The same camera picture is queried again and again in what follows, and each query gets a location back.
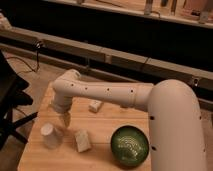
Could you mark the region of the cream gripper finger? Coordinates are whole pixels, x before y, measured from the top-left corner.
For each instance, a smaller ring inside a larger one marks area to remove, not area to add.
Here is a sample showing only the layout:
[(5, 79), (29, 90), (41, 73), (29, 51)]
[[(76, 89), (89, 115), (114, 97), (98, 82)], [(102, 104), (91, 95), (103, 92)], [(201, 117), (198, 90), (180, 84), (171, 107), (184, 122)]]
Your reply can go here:
[(61, 122), (66, 128), (69, 127), (70, 121), (71, 121), (71, 115), (69, 113), (64, 113), (61, 115)]

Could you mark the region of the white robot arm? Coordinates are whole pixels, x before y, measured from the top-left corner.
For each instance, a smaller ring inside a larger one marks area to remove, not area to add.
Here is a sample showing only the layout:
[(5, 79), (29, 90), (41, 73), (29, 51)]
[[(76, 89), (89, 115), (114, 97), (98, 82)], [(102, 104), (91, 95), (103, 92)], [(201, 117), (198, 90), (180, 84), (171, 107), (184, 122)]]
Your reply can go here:
[(152, 171), (207, 171), (201, 109), (186, 83), (176, 79), (157, 84), (86, 82), (77, 70), (70, 69), (52, 88), (52, 107), (61, 115), (70, 110), (75, 97), (147, 112)]

